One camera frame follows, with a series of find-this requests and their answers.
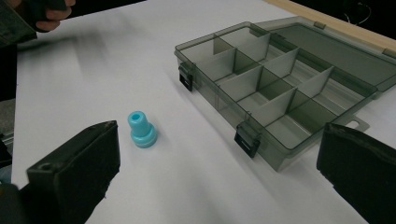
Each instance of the gray transparent container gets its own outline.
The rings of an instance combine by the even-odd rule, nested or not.
[[[243,22],[176,46],[180,81],[275,169],[396,83],[396,60],[301,18]]]

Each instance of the storage case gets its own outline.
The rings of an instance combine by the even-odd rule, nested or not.
[[[179,78],[236,129],[238,145],[277,171],[396,83],[393,51],[300,17],[243,22],[176,46]]]

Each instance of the finger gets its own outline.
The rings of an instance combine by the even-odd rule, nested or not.
[[[35,26],[43,31],[53,31],[61,24],[60,21],[38,21]]]
[[[76,4],[76,0],[64,0],[64,2],[66,3],[67,7],[72,7]]]
[[[72,8],[68,7],[65,11],[46,9],[47,19],[50,21],[61,21],[66,19],[72,13]]]

